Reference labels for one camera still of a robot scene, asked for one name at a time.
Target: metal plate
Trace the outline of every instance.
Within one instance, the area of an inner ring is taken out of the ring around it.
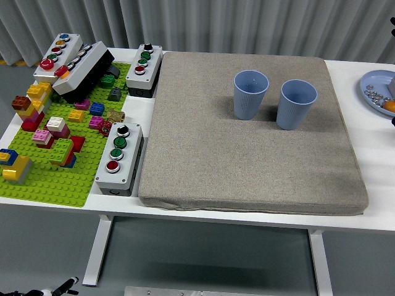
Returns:
[[[159,289],[150,287],[132,287],[125,288],[125,296],[269,296],[257,294],[237,294],[224,292],[206,292],[206,291],[190,291],[176,289]]]
[[[391,80],[395,77],[395,72],[386,70],[376,70],[366,73],[360,80],[360,90],[365,101],[368,102],[377,111],[395,117],[395,113],[388,111],[380,106],[377,106],[372,100],[364,93],[368,85],[373,85],[372,91],[376,91],[378,94],[382,94],[383,97],[389,97],[392,99],[392,95],[388,89],[388,85]]]

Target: green lego baseplate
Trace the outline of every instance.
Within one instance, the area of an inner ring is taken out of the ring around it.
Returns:
[[[100,81],[98,81],[96,87],[88,96],[91,103],[98,102],[104,104],[104,118],[110,108],[121,111],[128,94],[125,83],[130,64],[113,63],[113,65],[120,70],[120,76],[115,81],[114,87],[121,89],[121,100],[119,102],[108,101],[107,97],[111,89],[102,88]],[[53,94],[51,106],[38,127],[39,129],[43,129],[46,122],[52,116],[62,117],[70,129],[71,136],[85,137],[85,143],[81,151],[75,153],[77,161],[73,168],[63,168],[49,162],[51,152],[58,140],[55,140],[51,149],[39,148],[31,140],[34,133],[19,129],[9,149],[14,149],[19,155],[29,156],[33,161],[33,167],[23,184],[7,182],[2,177],[2,168],[0,168],[0,196],[71,207],[84,206],[91,190],[107,138],[103,137],[98,130],[89,128],[89,121],[92,117],[89,114],[89,110],[84,111],[85,117],[82,123],[69,121],[68,117],[70,111],[73,109],[75,109],[74,105],[66,103],[63,98]]]

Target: red button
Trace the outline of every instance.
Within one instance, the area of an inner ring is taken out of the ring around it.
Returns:
[[[119,171],[120,165],[119,165],[119,162],[118,162],[118,161],[116,161],[116,160],[111,160],[111,161],[107,162],[106,168],[107,168],[107,171],[108,171],[109,173],[114,174],[114,173],[116,173],[116,172]]]
[[[137,75],[142,75],[142,74],[146,73],[146,69],[143,66],[137,66],[135,68],[135,73]]]
[[[55,71],[55,75],[58,77],[61,77],[64,73],[68,71],[68,68],[66,65],[60,66],[59,69]]]
[[[62,49],[59,48],[59,47],[54,47],[54,48],[51,49],[51,52],[58,56],[59,54],[62,53]]]
[[[54,67],[54,61],[51,59],[43,59],[40,63],[39,66],[43,68],[44,70],[50,70]]]

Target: orange fruit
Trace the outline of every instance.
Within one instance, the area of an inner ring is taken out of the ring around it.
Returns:
[[[395,113],[395,101],[386,101],[383,105],[383,108]]]

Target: white table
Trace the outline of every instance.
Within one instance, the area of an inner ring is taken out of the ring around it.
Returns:
[[[129,64],[136,54],[134,49],[110,49],[110,51],[117,62]],[[358,89],[359,80],[365,73],[372,70],[395,71],[395,65],[331,60],[327,60],[326,65],[369,196],[370,203],[363,215],[309,216],[205,210],[180,212],[145,207],[138,198],[138,186],[133,188],[131,197],[123,197],[103,195],[96,184],[93,184],[82,208],[6,197],[0,197],[0,204],[100,215],[101,220],[83,281],[86,286],[95,286],[97,283],[113,216],[308,229],[318,292],[320,295],[332,295],[322,232],[327,229],[395,232],[395,127],[391,124],[391,117],[370,107],[362,99]],[[128,96],[123,106],[127,115],[125,122],[140,123],[144,137],[149,137],[154,101],[155,99]],[[21,123],[16,115],[0,140],[0,147],[8,147]],[[140,175],[141,165],[137,173],[136,184],[139,183]]]

